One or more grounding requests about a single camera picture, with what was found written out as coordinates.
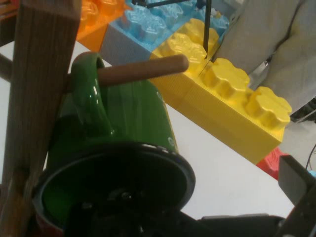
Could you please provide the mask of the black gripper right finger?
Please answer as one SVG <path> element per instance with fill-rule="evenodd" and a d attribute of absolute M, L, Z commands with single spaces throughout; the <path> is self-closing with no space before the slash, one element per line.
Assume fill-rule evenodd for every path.
<path fill-rule="evenodd" d="M 316 235 L 316 179 L 295 158 L 281 156 L 278 184 L 294 207 L 283 221 L 276 237 Z"/>

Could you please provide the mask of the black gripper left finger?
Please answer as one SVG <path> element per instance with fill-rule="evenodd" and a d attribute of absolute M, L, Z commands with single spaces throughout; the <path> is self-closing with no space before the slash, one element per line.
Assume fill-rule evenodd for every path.
<path fill-rule="evenodd" d="M 67 237 L 182 237 L 183 213 L 165 197 L 84 199 L 67 216 Z"/>

